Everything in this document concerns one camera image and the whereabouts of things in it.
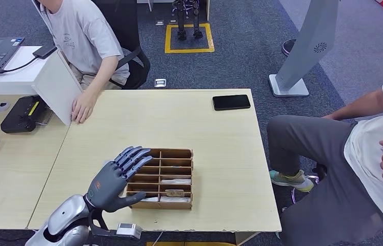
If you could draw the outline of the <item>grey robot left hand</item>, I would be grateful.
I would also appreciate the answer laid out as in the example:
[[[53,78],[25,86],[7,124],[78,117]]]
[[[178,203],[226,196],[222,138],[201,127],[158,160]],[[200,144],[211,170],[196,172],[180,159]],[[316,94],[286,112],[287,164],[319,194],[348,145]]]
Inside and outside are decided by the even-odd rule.
[[[152,156],[151,149],[141,146],[125,148],[113,160],[108,161],[91,181],[84,200],[90,211],[101,210],[113,213],[119,209],[140,202],[146,197],[145,192],[120,197],[128,181],[148,163]]]

